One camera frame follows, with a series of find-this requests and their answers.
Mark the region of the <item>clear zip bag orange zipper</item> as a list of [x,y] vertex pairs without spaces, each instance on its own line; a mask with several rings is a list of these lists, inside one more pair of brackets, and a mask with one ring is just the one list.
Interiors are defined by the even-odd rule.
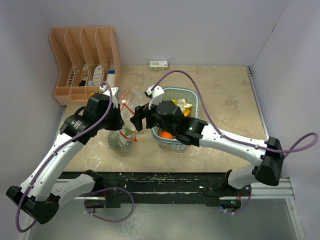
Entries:
[[131,123],[130,118],[134,116],[135,110],[129,101],[122,99],[120,102],[120,114],[124,125],[120,130],[110,131],[107,142],[113,150],[123,150],[129,145],[138,141],[137,135],[144,134],[143,131],[137,131]]

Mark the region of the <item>green netted melon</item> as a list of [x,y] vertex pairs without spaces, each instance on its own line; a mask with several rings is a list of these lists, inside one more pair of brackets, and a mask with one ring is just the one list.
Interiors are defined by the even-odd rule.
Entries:
[[141,134],[144,134],[144,132],[138,132],[130,127],[123,126],[120,130],[110,131],[107,142],[112,149],[122,150],[137,142],[137,135]]

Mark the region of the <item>white garlic bulbs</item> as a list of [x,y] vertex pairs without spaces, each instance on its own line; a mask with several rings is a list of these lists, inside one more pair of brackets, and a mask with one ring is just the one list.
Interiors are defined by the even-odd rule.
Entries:
[[182,113],[184,113],[186,109],[191,109],[193,107],[193,105],[191,103],[187,103],[184,98],[177,99],[176,105],[180,108]]

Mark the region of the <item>yellow banana bunch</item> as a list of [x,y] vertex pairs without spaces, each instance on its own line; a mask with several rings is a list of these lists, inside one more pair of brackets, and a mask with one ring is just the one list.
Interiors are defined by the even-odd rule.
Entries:
[[177,99],[173,99],[173,100],[172,100],[172,102],[174,103],[174,105],[175,105],[175,106],[177,106],[177,107],[179,106],[179,105],[178,105],[178,100],[177,100]]

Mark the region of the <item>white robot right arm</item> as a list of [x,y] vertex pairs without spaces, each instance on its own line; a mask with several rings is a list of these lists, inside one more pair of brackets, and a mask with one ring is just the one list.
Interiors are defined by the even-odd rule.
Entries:
[[146,120],[146,128],[158,127],[184,145],[212,148],[248,161],[249,164],[243,168],[227,172],[222,190],[228,196],[256,182],[268,186],[279,185],[284,154],[277,138],[270,137],[264,141],[218,131],[204,120],[185,117],[172,101],[137,106],[130,118],[137,131],[143,129],[143,119]]

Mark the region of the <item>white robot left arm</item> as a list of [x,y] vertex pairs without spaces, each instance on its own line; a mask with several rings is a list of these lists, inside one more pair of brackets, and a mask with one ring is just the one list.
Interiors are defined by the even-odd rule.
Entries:
[[68,183],[56,181],[71,159],[100,130],[117,131],[124,125],[118,98],[113,93],[96,93],[73,115],[67,117],[53,146],[34,172],[19,186],[10,186],[6,196],[35,222],[46,224],[58,209],[72,199],[89,193],[98,196],[103,191],[103,177],[86,170]]

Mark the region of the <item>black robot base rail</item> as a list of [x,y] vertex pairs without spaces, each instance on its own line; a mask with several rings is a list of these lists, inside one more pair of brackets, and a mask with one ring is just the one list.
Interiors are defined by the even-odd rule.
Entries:
[[105,200],[105,207],[121,204],[205,205],[239,208],[251,193],[227,185],[224,172],[100,172],[102,184],[85,197]]

